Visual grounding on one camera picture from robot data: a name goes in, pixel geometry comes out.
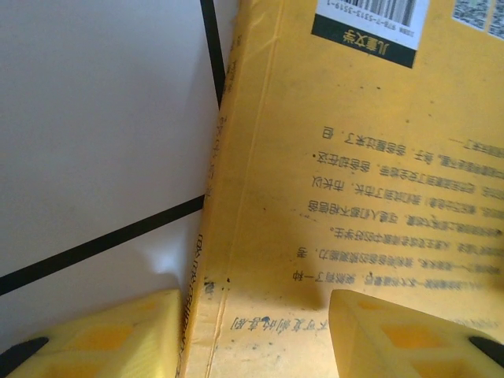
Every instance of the yellow plastic block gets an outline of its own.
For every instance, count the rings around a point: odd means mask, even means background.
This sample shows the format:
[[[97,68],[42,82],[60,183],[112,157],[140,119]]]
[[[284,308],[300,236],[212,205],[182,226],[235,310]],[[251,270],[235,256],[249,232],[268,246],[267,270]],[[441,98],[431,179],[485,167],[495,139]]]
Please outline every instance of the yellow plastic block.
[[[333,291],[329,328],[340,378],[504,376],[469,341],[490,336],[368,295]]]
[[[181,297],[162,291],[32,336],[49,342],[9,378],[175,376]]]

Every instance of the barcode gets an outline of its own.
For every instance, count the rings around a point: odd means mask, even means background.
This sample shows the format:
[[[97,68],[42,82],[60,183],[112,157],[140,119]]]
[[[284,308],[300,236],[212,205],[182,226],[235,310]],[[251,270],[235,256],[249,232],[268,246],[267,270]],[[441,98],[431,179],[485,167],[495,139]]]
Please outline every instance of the barcode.
[[[343,0],[352,6],[410,26],[416,0]]]

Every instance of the book cover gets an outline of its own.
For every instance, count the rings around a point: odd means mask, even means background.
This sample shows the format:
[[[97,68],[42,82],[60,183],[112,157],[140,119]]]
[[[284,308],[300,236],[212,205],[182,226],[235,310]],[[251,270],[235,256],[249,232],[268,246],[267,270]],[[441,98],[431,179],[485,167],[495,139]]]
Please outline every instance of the book cover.
[[[504,340],[503,14],[242,1],[181,376],[337,376],[337,288]]]

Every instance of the qr code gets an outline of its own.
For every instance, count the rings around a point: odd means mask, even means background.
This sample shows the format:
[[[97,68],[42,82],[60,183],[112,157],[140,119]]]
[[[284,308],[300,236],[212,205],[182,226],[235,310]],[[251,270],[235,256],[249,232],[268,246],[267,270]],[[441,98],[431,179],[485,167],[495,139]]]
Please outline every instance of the qr code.
[[[495,3],[494,16],[491,18],[488,33],[504,39],[504,0]]]
[[[490,0],[457,0],[454,19],[483,30],[487,22]]]

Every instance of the white tile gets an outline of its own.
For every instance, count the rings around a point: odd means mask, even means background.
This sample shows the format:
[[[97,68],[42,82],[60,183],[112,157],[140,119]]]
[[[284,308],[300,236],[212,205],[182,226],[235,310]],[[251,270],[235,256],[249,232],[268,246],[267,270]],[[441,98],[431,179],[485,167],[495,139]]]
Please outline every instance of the white tile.
[[[194,213],[1,296],[0,353],[61,321],[152,291],[185,288],[200,217]]]
[[[199,0],[6,1],[0,24],[0,276],[204,193]]]
[[[214,0],[224,66],[228,65],[229,50],[231,49],[233,31],[235,30],[235,19],[238,13],[238,4],[238,0]]]

